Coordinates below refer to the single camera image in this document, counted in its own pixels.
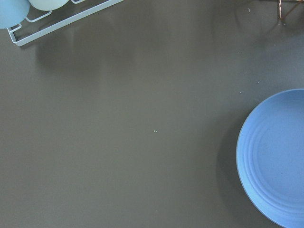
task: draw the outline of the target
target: mug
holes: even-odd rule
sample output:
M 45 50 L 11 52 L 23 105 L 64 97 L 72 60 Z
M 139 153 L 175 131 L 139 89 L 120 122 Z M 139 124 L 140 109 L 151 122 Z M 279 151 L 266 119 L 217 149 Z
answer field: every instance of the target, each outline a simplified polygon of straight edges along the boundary
M 19 24 L 28 13 L 28 0 L 0 0 L 0 29 Z
M 65 5 L 68 0 L 29 0 L 30 4 L 38 10 L 55 10 Z

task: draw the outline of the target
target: blue plate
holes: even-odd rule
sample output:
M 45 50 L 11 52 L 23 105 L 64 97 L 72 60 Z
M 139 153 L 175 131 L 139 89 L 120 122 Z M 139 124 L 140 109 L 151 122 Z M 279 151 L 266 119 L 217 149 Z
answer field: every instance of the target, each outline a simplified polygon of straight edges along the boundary
M 304 228 L 304 89 L 260 103 L 237 143 L 238 174 L 253 204 L 283 227 Z

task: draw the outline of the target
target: dark gray table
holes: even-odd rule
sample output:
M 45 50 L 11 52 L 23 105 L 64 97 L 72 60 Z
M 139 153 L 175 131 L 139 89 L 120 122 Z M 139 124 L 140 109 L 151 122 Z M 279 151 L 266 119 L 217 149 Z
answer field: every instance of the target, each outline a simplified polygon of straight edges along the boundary
M 278 228 L 245 195 L 249 112 L 304 87 L 304 9 L 125 0 L 21 48 L 0 31 L 1 228 Z

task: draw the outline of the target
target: light blue cup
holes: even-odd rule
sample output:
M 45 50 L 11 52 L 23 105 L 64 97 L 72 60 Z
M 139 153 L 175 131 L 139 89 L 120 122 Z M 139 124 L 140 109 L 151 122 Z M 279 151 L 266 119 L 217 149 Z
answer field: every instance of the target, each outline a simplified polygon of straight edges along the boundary
M 28 13 L 28 0 L 0 0 L 0 29 L 19 24 Z

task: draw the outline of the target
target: wire rack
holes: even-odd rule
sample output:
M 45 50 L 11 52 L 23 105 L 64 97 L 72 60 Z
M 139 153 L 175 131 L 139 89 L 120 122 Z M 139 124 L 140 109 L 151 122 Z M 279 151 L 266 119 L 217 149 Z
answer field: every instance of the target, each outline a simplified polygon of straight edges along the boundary
M 40 11 L 30 7 L 27 17 L 18 25 L 8 28 L 9 36 L 17 46 L 62 28 L 123 0 L 71 0 L 53 11 Z

